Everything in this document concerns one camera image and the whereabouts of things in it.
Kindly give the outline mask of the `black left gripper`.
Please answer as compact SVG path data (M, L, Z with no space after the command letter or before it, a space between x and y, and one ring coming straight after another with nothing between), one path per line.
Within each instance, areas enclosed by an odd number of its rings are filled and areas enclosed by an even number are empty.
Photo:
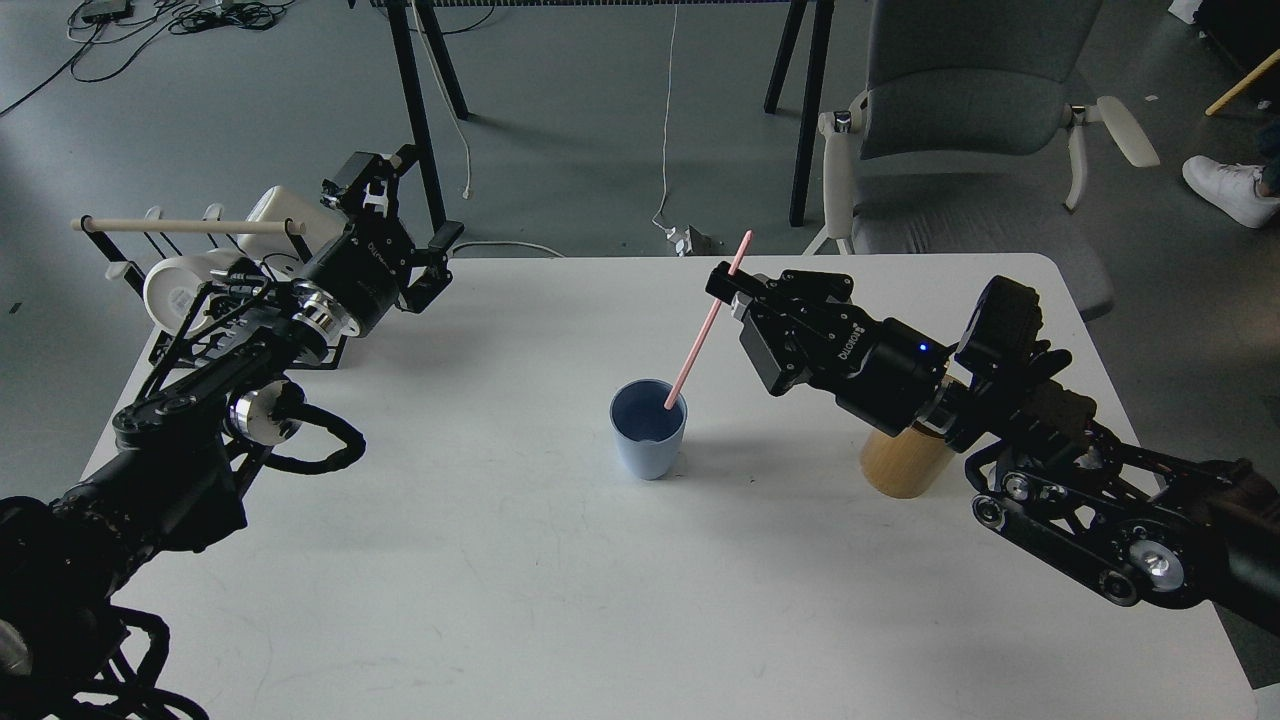
M390 307L422 313L453 281L449 251L465 225L444 222L425 249L416 249L398 217L401 178L419 158L413 143L390 154L357 151L321 182L323 205L346 223L300 279L346 311L356 337L370 334Z

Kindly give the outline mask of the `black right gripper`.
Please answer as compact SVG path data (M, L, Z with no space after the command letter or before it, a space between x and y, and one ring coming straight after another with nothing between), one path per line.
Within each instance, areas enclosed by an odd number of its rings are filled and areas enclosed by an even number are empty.
M707 282L742 323L740 343L769 395L808 386L899 436L934 398L952 350L896 318L872 318L852 305L852 288L845 274L787 269L769 278L730 272L728 261Z

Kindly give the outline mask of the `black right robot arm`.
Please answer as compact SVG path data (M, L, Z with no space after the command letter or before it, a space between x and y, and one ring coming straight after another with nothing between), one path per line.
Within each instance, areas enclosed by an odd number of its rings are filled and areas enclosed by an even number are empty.
M741 306L763 386L831 393L887 436L920 427L968 452L979 524L1107 601L1219 603L1276 633L1277 489L1244 459L1193 462L1121 442L1057 380L1071 355L1039 337L1039 295L997 275L942 345L851 302L849 275L716 266L707 292Z

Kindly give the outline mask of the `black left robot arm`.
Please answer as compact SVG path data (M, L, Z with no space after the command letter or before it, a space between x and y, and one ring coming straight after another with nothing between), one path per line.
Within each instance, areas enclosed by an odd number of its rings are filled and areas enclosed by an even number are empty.
M205 719L157 685L170 632L113 596L163 552L200 552L247 524L259 471L339 471L366 450L347 420L287 377L392 307L422 311L451 283L462 225L417 249L398 218L401 178L422 158L356 152L323 201L339 236L275 278L248 258L211 269L134 401L111 421L116 455L60 498L3 501L3 716Z

